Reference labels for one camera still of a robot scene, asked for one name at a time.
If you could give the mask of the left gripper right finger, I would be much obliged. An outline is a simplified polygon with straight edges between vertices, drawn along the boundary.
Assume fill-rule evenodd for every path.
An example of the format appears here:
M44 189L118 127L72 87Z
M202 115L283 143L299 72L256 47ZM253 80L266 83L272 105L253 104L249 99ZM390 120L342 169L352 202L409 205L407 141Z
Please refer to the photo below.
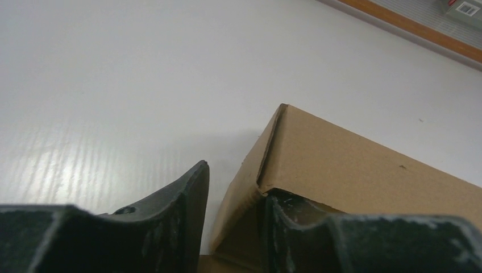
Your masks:
M264 272L481 271L481 233L460 217L347 214L274 190L259 230Z

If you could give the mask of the brown cardboard box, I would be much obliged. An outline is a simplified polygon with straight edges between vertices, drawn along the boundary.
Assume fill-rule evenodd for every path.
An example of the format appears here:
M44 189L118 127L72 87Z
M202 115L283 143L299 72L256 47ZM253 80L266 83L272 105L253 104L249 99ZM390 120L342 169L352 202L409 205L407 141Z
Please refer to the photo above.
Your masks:
M446 214L481 227L481 188L292 105L278 107L215 218L217 272L261 270L256 206L281 189L345 213Z

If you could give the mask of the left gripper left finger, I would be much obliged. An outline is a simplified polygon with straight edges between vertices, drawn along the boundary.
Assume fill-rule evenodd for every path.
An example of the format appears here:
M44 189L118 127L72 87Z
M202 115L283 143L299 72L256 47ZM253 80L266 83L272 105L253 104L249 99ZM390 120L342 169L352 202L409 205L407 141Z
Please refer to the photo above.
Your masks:
M196 272L209 192L202 160L112 214L2 205L2 272Z

